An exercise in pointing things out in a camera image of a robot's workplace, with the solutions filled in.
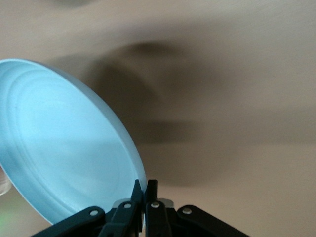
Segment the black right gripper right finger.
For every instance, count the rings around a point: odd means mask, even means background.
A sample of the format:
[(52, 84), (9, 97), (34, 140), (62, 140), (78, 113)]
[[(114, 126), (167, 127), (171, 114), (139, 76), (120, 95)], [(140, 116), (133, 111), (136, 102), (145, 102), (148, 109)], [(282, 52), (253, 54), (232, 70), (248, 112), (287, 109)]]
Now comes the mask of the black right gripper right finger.
[(147, 237), (246, 237), (247, 234), (194, 206), (178, 210), (157, 198), (158, 181), (149, 180), (144, 194)]

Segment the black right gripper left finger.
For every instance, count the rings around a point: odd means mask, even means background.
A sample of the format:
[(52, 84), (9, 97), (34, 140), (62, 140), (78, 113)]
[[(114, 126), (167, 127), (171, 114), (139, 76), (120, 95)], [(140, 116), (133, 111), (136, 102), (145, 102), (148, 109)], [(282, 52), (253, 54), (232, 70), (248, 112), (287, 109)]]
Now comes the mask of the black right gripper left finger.
[(135, 180), (131, 198), (109, 211), (88, 207), (36, 233), (36, 237), (138, 237), (143, 229), (143, 191)]

